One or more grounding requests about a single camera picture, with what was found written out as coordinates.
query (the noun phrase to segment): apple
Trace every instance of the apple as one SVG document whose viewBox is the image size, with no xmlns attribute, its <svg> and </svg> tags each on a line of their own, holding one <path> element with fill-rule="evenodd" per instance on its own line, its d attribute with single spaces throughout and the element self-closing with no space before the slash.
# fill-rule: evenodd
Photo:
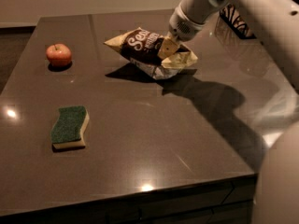
<svg viewBox="0 0 299 224">
<path fill-rule="evenodd" d="M 46 50 L 47 59 L 54 67 L 65 67 L 72 62 L 72 52 L 65 44 L 53 44 Z"/>
</svg>

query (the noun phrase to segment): green sponge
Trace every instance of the green sponge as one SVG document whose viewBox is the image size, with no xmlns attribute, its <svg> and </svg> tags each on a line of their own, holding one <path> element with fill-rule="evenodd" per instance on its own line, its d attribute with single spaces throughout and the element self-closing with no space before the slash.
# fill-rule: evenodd
<svg viewBox="0 0 299 224">
<path fill-rule="evenodd" d="M 85 147 L 84 131 L 89 115 L 84 106 L 59 108 L 60 116 L 51 131 L 51 141 L 56 149 Z"/>
</svg>

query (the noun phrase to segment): table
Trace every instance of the table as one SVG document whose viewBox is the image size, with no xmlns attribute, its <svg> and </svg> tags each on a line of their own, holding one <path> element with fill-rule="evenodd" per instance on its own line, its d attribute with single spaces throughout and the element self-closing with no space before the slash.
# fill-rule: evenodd
<svg viewBox="0 0 299 224">
<path fill-rule="evenodd" d="M 103 44 L 139 26 L 165 35 L 171 14 L 40 19 L 0 97 L 1 216 L 258 173 L 298 117 L 296 93 L 258 40 L 239 40 L 215 14 L 187 43 L 198 63 L 165 81 Z M 45 50 L 58 42 L 73 65 L 51 72 Z M 53 152 L 68 105 L 90 114 L 87 146 Z"/>
</svg>

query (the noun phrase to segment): crumpled chip bag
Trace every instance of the crumpled chip bag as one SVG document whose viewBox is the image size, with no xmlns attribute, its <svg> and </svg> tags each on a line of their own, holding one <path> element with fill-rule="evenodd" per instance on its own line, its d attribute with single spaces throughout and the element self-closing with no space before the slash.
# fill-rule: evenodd
<svg viewBox="0 0 299 224">
<path fill-rule="evenodd" d="M 173 77 L 183 68 L 197 62 L 196 55 L 171 36 L 141 28 L 118 35 L 104 44 L 154 79 Z"/>
</svg>

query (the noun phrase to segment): sponge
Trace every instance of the sponge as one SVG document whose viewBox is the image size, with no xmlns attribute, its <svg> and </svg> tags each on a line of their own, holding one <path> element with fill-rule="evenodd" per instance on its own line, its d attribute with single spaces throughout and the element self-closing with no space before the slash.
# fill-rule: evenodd
<svg viewBox="0 0 299 224">
<path fill-rule="evenodd" d="M 51 142 L 56 149 L 85 147 L 83 134 L 89 122 L 84 106 L 59 108 L 60 116 L 51 131 Z"/>
</svg>

